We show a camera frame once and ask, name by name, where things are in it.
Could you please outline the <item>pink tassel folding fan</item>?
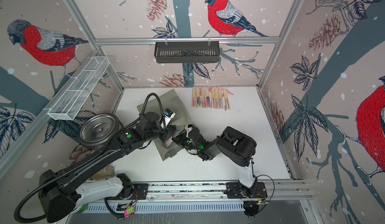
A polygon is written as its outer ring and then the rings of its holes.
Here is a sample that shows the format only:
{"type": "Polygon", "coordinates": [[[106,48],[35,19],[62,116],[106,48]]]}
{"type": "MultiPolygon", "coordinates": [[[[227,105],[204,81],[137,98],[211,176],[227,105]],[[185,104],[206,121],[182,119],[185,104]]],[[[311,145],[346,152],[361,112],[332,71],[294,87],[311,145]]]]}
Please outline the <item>pink tassel folding fan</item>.
{"type": "Polygon", "coordinates": [[[173,140],[172,140],[172,136],[170,137],[170,138],[168,138],[165,142],[164,142],[164,144],[165,144],[165,146],[170,146],[171,145],[171,143],[173,142],[173,140]]]}

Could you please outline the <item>green canvas tote bag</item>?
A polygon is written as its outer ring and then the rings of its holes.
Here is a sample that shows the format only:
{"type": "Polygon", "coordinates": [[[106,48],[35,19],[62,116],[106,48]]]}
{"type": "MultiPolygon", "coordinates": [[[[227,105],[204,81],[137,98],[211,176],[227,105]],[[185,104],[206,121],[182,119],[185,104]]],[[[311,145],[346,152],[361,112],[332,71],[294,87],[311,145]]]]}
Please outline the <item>green canvas tote bag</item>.
{"type": "Polygon", "coordinates": [[[163,127],[163,121],[166,123],[166,131],[160,137],[154,139],[154,144],[163,161],[175,156],[182,147],[175,143],[172,139],[181,134],[189,125],[193,124],[190,114],[186,106],[177,95],[174,89],[169,90],[158,98],[148,101],[146,105],[137,106],[138,111],[144,110],[154,112],[160,115],[159,104],[162,105],[164,117],[160,118],[160,125],[163,127]]]}

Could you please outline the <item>black grey wooden folding fan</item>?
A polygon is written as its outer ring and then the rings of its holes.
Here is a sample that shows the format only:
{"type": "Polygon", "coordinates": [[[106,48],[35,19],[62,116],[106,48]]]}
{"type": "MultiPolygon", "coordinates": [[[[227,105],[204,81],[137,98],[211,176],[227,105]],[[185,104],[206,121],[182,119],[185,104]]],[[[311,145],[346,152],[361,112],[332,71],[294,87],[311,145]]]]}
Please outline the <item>black grey wooden folding fan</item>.
{"type": "Polygon", "coordinates": [[[201,88],[196,88],[196,102],[197,102],[197,107],[201,108],[202,107],[202,90],[201,90],[201,88]]]}

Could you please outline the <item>pink wooden folding fan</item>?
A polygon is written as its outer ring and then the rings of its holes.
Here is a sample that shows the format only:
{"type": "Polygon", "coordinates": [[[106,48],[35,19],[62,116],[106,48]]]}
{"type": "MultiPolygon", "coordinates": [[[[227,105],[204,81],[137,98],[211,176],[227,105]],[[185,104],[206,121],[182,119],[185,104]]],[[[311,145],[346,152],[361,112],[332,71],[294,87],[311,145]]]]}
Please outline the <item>pink wooden folding fan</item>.
{"type": "Polygon", "coordinates": [[[196,107],[197,107],[197,91],[196,91],[196,88],[195,88],[195,87],[192,88],[191,106],[192,106],[193,108],[196,108],[196,107]]]}

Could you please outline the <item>red blossom white folding fan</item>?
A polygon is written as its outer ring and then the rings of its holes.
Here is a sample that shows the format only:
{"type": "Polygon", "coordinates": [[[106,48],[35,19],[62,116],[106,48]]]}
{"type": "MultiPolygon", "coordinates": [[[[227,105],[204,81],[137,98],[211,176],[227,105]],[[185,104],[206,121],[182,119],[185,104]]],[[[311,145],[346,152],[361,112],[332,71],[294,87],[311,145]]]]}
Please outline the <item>red blossom white folding fan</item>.
{"type": "Polygon", "coordinates": [[[215,109],[215,88],[210,88],[210,95],[211,95],[211,108],[215,109]]]}

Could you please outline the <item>pink striped folding fan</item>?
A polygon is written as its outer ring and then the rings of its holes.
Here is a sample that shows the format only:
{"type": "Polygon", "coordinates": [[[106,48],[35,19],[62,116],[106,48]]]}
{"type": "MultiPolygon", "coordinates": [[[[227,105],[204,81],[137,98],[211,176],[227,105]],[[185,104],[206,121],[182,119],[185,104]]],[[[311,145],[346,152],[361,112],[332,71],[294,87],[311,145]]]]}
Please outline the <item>pink striped folding fan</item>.
{"type": "Polygon", "coordinates": [[[215,109],[219,109],[220,108],[220,104],[219,104],[219,90],[218,88],[215,88],[214,89],[214,104],[215,104],[215,109]]]}

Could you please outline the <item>grey pink folding fan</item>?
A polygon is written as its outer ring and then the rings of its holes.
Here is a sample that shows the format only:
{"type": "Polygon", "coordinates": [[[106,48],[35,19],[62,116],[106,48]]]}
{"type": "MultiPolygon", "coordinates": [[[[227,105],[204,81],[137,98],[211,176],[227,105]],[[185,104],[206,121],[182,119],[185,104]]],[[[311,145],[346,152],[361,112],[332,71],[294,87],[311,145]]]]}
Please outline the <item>grey pink folding fan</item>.
{"type": "Polygon", "coordinates": [[[219,102],[219,109],[225,109],[224,91],[221,88],[218,89],[218,102],[219,102]]]}

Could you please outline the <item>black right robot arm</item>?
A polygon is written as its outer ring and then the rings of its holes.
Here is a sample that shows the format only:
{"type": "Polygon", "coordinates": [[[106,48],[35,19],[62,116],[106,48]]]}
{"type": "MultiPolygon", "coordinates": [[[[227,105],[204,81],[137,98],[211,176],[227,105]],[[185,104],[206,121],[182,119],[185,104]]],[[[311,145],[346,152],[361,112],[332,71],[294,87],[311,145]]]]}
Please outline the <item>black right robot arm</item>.
{"type": "Polygon", "coordinates": [[[255,188],[257,177],[254,175],[252,162],[257,143],[251,137],[228,126],[215,140],[207,141],[199,128],[189,125],[172,140],[186,151],[192,151],[192,155],[198,156],[203,161],[213,160],[217,155],[223,154],[238,166],[238,186],[225,192],[229,198],[257,196],[255,188]]]}

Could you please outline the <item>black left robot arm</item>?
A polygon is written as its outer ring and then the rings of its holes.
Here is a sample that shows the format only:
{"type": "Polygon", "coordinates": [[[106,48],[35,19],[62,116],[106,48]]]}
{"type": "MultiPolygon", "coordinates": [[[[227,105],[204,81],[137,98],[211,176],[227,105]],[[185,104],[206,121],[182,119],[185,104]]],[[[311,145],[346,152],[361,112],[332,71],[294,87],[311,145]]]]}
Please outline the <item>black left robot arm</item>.
{"type": "Polygon", "coordinates": [[[109,137],[99,151],[58,172],[48,170],[41,174],[38,198],[47,222],[54,223],[70,214],[83,197],[77,188],[107,165],[143,147],[145,142],[161,137],[174,116],[170,109],[161,116],[154,112],[142,114],[136,123],[109,137]]]}

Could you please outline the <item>brown box behind arm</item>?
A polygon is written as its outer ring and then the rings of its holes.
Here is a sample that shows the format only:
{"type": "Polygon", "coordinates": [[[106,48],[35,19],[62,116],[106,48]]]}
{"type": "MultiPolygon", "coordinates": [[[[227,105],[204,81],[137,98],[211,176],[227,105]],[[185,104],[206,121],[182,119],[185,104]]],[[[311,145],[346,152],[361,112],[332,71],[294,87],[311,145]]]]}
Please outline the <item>brown box behind arm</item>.
{"type": "Polygon", "coordinates": [[[98,171],[96,174],[90,177],[90,180],[102,180],[114,177],[115,169],[112,165],[104,167],[102,170],[98,171]]]}

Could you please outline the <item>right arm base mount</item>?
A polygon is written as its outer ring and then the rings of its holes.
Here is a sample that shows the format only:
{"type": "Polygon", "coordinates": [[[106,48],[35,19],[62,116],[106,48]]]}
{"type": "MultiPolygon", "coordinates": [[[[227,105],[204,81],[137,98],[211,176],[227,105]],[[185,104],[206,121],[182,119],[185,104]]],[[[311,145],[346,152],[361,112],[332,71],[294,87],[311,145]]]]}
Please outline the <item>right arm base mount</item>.
{"type": "Polygon", "coordinates": [[[224,194],[229,199],[266,199],[268,197],[265,184],[257,181],[250,188],[245,187],[239,181],[228,182],[224,194]]]}

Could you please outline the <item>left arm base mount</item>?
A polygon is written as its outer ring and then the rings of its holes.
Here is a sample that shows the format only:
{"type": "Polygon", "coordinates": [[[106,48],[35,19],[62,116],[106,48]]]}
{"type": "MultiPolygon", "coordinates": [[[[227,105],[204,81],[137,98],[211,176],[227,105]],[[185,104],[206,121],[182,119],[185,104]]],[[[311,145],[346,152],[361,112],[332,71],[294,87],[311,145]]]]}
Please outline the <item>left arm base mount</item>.
{"type": "Polygon", "coordinates": [[[148,192],[148,183],[133,183],[126,174],[118,174],[123,189],[115,197],[116,200],[145,200],[148,192]]]}

